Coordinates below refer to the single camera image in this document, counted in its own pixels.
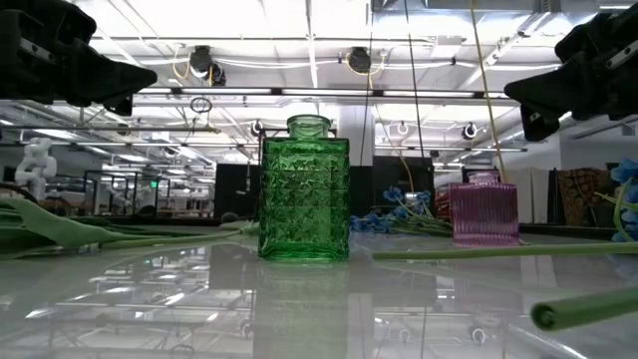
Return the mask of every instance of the ceiling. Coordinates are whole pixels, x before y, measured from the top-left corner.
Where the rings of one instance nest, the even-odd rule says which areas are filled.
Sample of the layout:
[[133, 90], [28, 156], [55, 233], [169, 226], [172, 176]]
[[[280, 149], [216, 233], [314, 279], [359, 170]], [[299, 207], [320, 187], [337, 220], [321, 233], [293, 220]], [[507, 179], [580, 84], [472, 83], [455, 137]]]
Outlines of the ceiling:
[[[416, 86], [419, 91], [483, 91], [478, 46], [467, 1], [406, 1], [409, 25], [403, 1], [375, 0], [373, 12], [368, 11], [369, 0], [72, 2], [98, 23], [99, 29], [91, 46], [111, 59], [157, 72], [159, 80], [154, 86], [159, 88], [204, 88], [207, 84], [201, 79], [192, 74], [184, 76], [184, 62], [194, 45], [209, 45], [212, 56], [223, 67], [228, 88], [366, 90], [372, 85], [373, 90], [412, 91]], [[529, 0], [478, 1], [480, 48], [484, 58], [493, 59], [485, 61], [490, 92], [501, 93], [509, 82], [555, 69], [559, 62], [553, 53], [554, 45], [573, 26], [588, 21], [601, 5], [607, 4], [605, 1], [554, 1], [549, 3], [560, 3], [562, 12], [550, 13], [539, 11], [546, 2], [535, 3]], [[461, 40], [446, 45], [451, 38]], [[342, 61], [353, 46], [371, 49], [375, 74], [371, 76], [370, 84], [367, 76], [354, 73]], [[81, 121], [85, 126], [93, 127], [129, 124], [164, 128], [167, 133], [161, 137], [176, 144], [184, 141], [254, 144], [256, 138], [250, 135], [250, 126], [256, 120], [270, 128], [285, 129], [286, 120], [293, 115], [320, 114], [333, 120], [333, 127], [338, 128], [339, 107], [352, 100], [339, 96], [216, 94], [206, 96], [213, 102], [212, 111], [198, 115], [189, 108], [194, 97], [139, 94], [129, 118], [102, 113], [98, 106], [86, 109], [81, 115], [80, 109], [58, 103], [45, 109], [37, 108], [37, 104], [4, 103], [0, 106], [0, 114], [14, 125], [52, 126], [57, 123], [73, 126]], [[360, 98], [357, 103], [364, 105], [363, 100]], [[402, 101], [374, 99], [371, 104], [377, 121], [377, 144], [418, 145], [419, 114], [424, 146], [493, 146], [487, 131], [489, 115], [485, 100], [466, 101], [458, 96], [451, 99], [423, 97], [419, 99], [418, 111], [412, 97]], [[493, 117], [498, 133], [511, 132], [520, 126], [517, 103], [510, 99], [494, 101]], [[479, 131], [473, 141], [466, 141], [461, 136], [462, 128], [470, 122], [476, 124]], [[219, 129], [220, 133], [171, 132], [185, 127], [208, 126]], [[114, 132], [92, 131], [76, 132], [74, 136], [87, 141], [142, 143], [150, 141], [152, 132], [133, 132], [122, 137]], [[523, 145], [516, 137], [501, 144], [514, 148]], [[120, 148], [100, 149], [107, 152], [102, 154], [105, 157], [131, 152]], [[150, 161], [169, 161], [162, 157], [160, 149], [133, 150]], [[243, 156], [237, 156], [236, 149], [192, 147], [192, 150], [197, 153], [195, 158], [199, 162], [207, 164], [245, 163], [247, 157], [257, 158], [257, 149], [242, 149]], [[462, 154], [445, 153], [444, 161], [457, 159]], [[463, 161], [471, 162], [473, 158], [465, 157]], [[117, 158], [116, 162], [122, 161], [126, 160]]]

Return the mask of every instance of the wall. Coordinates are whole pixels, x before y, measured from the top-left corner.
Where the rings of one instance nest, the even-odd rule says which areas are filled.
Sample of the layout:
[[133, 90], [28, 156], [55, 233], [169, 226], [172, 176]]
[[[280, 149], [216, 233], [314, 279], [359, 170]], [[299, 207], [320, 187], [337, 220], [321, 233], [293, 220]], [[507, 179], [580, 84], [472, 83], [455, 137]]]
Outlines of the wall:
[[[58, 175], [81, 178], [85, 170], [102, 169], [102, 160], [85, 152], [72, 151], [70, 148], [53, 147], [49, 155], [58, 162]], [[3, 175], [4, 167], [17, 167], [23, 157], [24, 148], [0, 149], [0, 175]]]
[[[525, 168], [537, 168], [542, 170], [560, 169], [562, 167], [561, 158], [561, 138], [553, 135], [547, 138], [546, 142], [540, 144], [527, 144], [526, 153], [503, 153], [502, 159], [505, 168], [518, 170]], [[494, 157], [492, 162], [498, 166], [498, 159]]]
[[619, 163], [625, 158], [638, 161], [638, 140], [625, 142], [617, 139], [609, 143], [563, 141], [561, 152], [563, 170], [582, 168], [607, 170], [607, 163]]

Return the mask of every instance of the textured glass bottle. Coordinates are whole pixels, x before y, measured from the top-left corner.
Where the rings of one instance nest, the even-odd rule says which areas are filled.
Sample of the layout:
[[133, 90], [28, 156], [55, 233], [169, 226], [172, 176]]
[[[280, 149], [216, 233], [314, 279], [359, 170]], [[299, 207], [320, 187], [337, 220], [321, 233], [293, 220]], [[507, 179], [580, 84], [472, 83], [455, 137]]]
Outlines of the textured glass bottle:
[[347, 139], [328, 139], [330, 121], [288, 119], [290, 138], [263, 145], [259, 256], [348, 258], [350, 162]]

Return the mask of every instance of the hanging cable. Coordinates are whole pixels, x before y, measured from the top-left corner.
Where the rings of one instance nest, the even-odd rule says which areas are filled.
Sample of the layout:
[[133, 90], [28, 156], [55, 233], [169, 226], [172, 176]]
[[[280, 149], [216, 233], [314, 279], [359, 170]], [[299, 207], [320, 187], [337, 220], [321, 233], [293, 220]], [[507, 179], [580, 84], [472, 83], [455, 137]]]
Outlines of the hanging cable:
[[[372, 56], [372, 39], [373, 32], [375, 28], [375, 12], [370, 9], [370, 44], [368, 45], [368, 49], [370, 49], [370, 55]], [[363, 150], [366, 145], [366, 130], [368, 127], [368, 103], [370, 100], [370, 88], [372, 87], [372, 80], [370, 76], [370, 71], [368, 71], [368, 83], [366, 84], [366, 105], [363, 114], [363, 136], [361, 139], [361, 153], [359, 155], [359, 166], [363, 165]]]
[[175, 50], [175, 56], [173, 58], [173, 62], [172, 62], [172, 71], [175, 73], [175, 75], [177, 77], [179, 77], [180, 79], [185, 79], [188, 77], [188, 73], [190, 72], [190, 54], [188, 54], [188, 61], [186, 62], [186, 72], [182, 75], [177, 71], [177, 53], [179, 52], [179, 48], [177, 48], [177, 50]]
[[419, 130], [419, 147], [421, 148], [421, 166], [426, 169], [426, 153], [423, 151], [423, 135], [421, 133], [421, 114], [419, 114], [419, 96], [417, 95], [417, 71], [415, 70], [415, 54], [412, 49], [412, 31], [410, 30], [410, 15], [408, 14], [408, 0], [403, 0], [406, 7], [406, 23], [408, 25], [408, 44], [410, 45], [410, 63], [412, 64], [412, 81], [415, 90], [415, 106], [417, 107], [417, 126]]
[[[375, 104], [375, 109], [377, 109], [377, 114], [379, 114], [379, 108], [377, 107], [377, 104]], [[412, 172], [410, 172], [410, 167], [408, 167], [408, 164], [406, 163], [406, 160], [403, 158], [403, 155], [401, 155], [401, 152], [395, 149], [395, 145], [392, 143], [392, 140], [390, 140], [390, 134], [388, 134], [388, 130], [386, 130], [386, 126], [383, 124], [381, 115], [379, 116], [379, 121], [381, 122], [381, 127], [383, 128], [383, 132], [386, 133], [386, 137], [388, 138], [388, 143], [390, 144], [392, 151], [394, 151], [397, 154], [397, 156], [399, 156], [399, 160], [401, 160], [401, 162], [403, 163], [403, 166], [406, 168], [406, 171], [408, 172], [408, 179], [410, 180], [410, 192], [414, 193], [415, 183], [412, 181]]]
[[489, 89], [487, 88], [487, 76], [485, 75], [485, 66], [482, 59], [482, 50], [480, 49], [479, 40], [479, 27], [477, 26], [477, 14], [476, 14], [476, 0], [470, 0], [470, 12], [472, 13], [472, 24], [475, 28], [475, 40], [477, 43], [478, 63], [480, 65], [480, 76], [482, 77], [482, 87], [485, 92], [485, 99], [487, 100], [487, 110], [489, 112], [489, 126], [491, 127], [491, 139], [496, 146], [496, 156], [498, 157], [498, 164], [500, 166], [500, 179], [503, 183], [507, 183], [507, 172], [505, 171], [505, 164], [502, 161], [502, 153], [500, 152], [500, 142], [498, 141], [498, 134], [496, 133], [496, 124], [494, 122], [494, 113], [491, 108], [491, 98], [489, 97]]

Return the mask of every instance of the white ceiling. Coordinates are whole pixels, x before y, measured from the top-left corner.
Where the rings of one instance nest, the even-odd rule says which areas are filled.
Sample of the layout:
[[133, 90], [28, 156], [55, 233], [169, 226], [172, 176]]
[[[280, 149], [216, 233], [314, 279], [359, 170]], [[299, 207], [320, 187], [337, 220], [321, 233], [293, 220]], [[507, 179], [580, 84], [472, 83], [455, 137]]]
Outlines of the white ceiling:
[[[98, 23], [99, 31], [91, 45], [112, 59], [130, 62], [127, 60], [130, 55], [136, 63], [156, 71], [159, 75], [156, 86], [203, 85], [200, 79], [193, 76], [180, 79], [172, 69], [173, 58], [177, 56], [179, 59], [185, 59], [192, 46], [196, 44], [212, 46], [213, 57], [222, 62], [228, 87], [315, 86], [309, 58], [311, 44], [307, 40], [306, 1], [77, 0], [74, 3]], [[479, 58], [472, 18], [468, 10], [412, 11], [410, 27], [407, 26], [403, 11], [377, 14], [373, 26], [370, 27], [366, 22], [368, 2], [365, 0], [315, 0], [310, 3], [315, 58], [319, 63], [316, 84], [318, 88], [366, 89], [367, 77], [353, 73], [345, 64], [338, 63], [338, 60], [340, 56], [343, 59], [352, 46], [368, 47], [372, 31], [375, 39], [371, 51], [373, 63], [381, 63], [381, 53], [388, 55], [384, 61], [384, 68], [372, 77], [373, 88], [413, 89], [415, 84], [410, 66], [410, 46], [407, 41], [410, 30], [414, 40], [412, 50], [419, 90], [482, 91], [479, 78], [462, 87], [467, 78], [476, 72]], [[483, 55], [487, 56], [514, 36], [519, 27], [526, 24], [525, 21], [531, 14], [531, 9], [478, 12], [478, 34]], [[573, 26], [586, 21], [591, 15], [591, 12], [547, 14], [542, 22], [534, 23], [536, 29], [528, 32], [529, 37], [519, 40], [510, 49], [506, 48], [496, 64], [487, 68], [489, 90], [501, 92], [511, 81], [550, 71], [552, 68], [547, 66], [558, 64], [553, 46]], [[432, 67], [433, 62], [450, 60], [432, 57], [437, 36], [455, 35], [465, 38], [463, 45], [456, 52], [457, 61], [463, 64]], [[295, 64], [299, 67], [255, 68], [273, 63]], [[177, 64], [177, 69], [183, 74], [184, 63]], [[233, 101], [239, 102], [241, 98], [236, 97]], [[514, 111], [515, 106], [515, 103], [511, 103], [508, 106], [493, 108], [498, 132], [508, 131], [519, 125], [519, 117], [512, 115], [517, 113]], [[322, 103], [319, 110], [321, 115], [331, 118], [337, 124], [338, 107], [335, 103]], [[77, 109], [65, 106], [53, 106], [52, 109], [69, 117], [79, 116]], [[251, 105], [247, 108], [228, 107], [225, 110], [243, 128], [249, 129], [251, 122], [256, 119], [268, 123], [271, 127], [283, 128], [290, 116], [313, 114], [316, 113], [316, 109], [314, 103], [293, 102], [281, 108]], [[184, 107], [183, 111], [189, 121], [196, 116], [188, 106]], [[455, 127], [460, 128], [469, 122], [477, 124], [480, 128], [488, 126], [487, 107], [484, 104], [440, 106], [422, 101], [419, 113], [426, 133], [424, 141], [427, 140], [429, 145], [491, 144], [488, 133], [480, 132], [475, 141], [465, 142], [461, 138], [461, 131], [454, 130]], [[388, 126], [387, 130], [393, 142], [418, 142], [416, 133], [406, 138], [397, 131], [401, 121], [409, 127], [414, 127], [412, 123], [417, 120], [414, 105], [381, 103], [378, 105], [378, 114], [378, 120], [382, 120]], [[242, 137], [242, 132], [231, 126], [227, 116], [223, 116], [217, 109], [201, 118], [198, 126], [204, 126], [208, 122], [212, 126], [218, 126], [222, 134], [193, 134], [189, 137], [191, 142], [193, 139], [207, 143], [247, 141]], [[185, 126], [182, 116], [172, 107], [135, 107], [130, 118], [117, 118], [115, 115], [97, 116], [92, 124], [114, 124], [115, 121], [131, 122], [136, 126], [166, 126], [167, 130], [171, 127]], [[377, 137], [386, 136], [385, 132], [377, 132]], [[171, 135], [175, 139], [185, 138], [184, 133]], [[214, 151], [201, 152], [215, 160]]]

